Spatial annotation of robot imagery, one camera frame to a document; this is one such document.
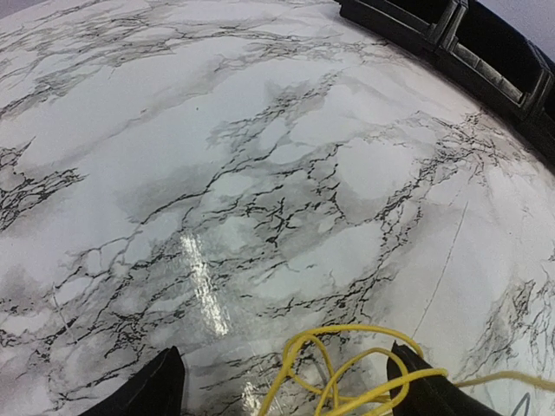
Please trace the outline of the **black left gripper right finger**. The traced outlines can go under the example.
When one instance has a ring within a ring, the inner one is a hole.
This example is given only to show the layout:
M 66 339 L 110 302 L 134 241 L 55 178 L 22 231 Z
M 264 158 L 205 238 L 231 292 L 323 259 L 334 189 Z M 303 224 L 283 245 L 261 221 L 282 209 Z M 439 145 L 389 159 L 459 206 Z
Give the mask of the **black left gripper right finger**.
M 431 369 L 412 348 L 394 342 L 391 352 L 397 355 L 412 374 Z M 394 415 L 475 415 L 473 399 L 445 376 L 436 375 L 410 381 L 408 394 L 393 409 Z

